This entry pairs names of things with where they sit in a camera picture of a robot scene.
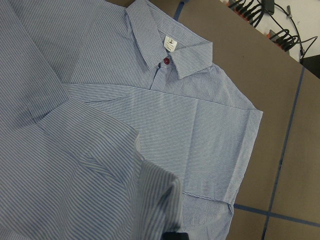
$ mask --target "blue tape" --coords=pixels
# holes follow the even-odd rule
[[[181,2],[179,3],[178,7],[176,8],[174,17],[173,17],[174,20],[178,21],[179,16],[180,16],[180,13],[181,13],[182,9],[184,8],[184,5],[185,5],[185,2],[184,2],[184,1],[181,1]]]
[[[247,212],[251,212],[251,213],[255,213],[255,214],[265,215],[267,217],[273,217],[273,218],[277,218],[277,219],[287,220],[287,221],[291,221],[291,222],[295,222],[295,223],[299,223],[299,224],[305,224],[305,225],[320,228],[320,223],[316,223],[313,221],[306,221],[303,219],[299,219],[299,218],[295,218],[295,217],[291,217],[291,216],[286,216],[286,215],[281,215],[281,214],[277,214],[277,213],[273,213],[273,212],[268,212],[268,211],[260,210],[260,209],[254,208],[254,207],[244,206],[244,205],[240,205],[240,204],[236,204],[236,203],[233,206],[235,209],[239,209],[239,210],[243,210],[243,211],[247,211]]]
[[[271,199],[270,199],[270,203],[269,203],[268,213],[271,213],[272,206],[274,204],[276,190],[277,190],[279,177],[280,177],[280,172],[281,172],[281,168],[282,168],[282,163],[284,161],[284,156],[285,156],[285,152],[286,152],[286,148],[287,148],[289,133],[290,133],[290,130],[291,130],[291,125],[292,125],[293,119],[294,119],[296,106],[297,106],[297,101],[298,101],[298,97],[299,97],[302,81],[303,81],[303,78],[304,78],[304,74],[305,74],[305,68],[303,67],[302,70],[301,70],[298,87],[296,89],[296,93],[295,93],[295,97],[294,97],[294,102],[293,102],[293,106],[292,106],[292,110],[291,110],[291,115],[290,115],[290,119],[289,119],[288,128],[287,128],[286,134],[285,134],[285,139],[284,139],[283,148],[282,148],[282,152],[281,152],[281,157],[280,157],[280,161],[279,161],[279,165],[278,165],[278,170],[277,170],[277,173],[276,173],[276,177],[275,177],[275,181],[274,181],[274,185],[273,185],[273,190],[272,190],[272,195],[271,195]],[[268,214],[266,216],[266,219],[265,219],[265,223],[264,223],[264,227],[263,227],[263,233],[262,233],[262,237],[261,237],[262,240],[264,240],[265,236],[266,236],[266,231],[267,231],[267,227],[268,227],[268,223],[269,223],[269,217],[270,217],[270,214]]]

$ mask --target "collar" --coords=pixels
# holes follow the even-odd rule
[[[203,39],[181,23],[165,14],[148,0],[135,0],[126,13],[140,53],[153,69],[167,56],[171,56],[180,79],[212,65],[212,42]],[[177,41],[177,49],[167,52],[165,34]]]

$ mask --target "striped shirt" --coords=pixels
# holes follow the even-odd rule
[[[138,132],[70,98],[0,0],[0,239],[159,240],[181,225],[179,178]]]
[[[181,230],[225,239],[262,112],[212,43],[146,0],[10,2],[71,97],[136,128],[140,152],[181,178]]]

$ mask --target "red button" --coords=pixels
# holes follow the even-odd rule
[[[170,63],[170,60],[169,60],[169,58],[165,57],[163,59],[163,62],[164,62],[164,64],[168,65]]]

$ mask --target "clothing label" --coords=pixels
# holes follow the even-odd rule
[[[165,36],[164,47],[169,51],[173,52],[176,49],[177,41],[173,40],[171,37]]]

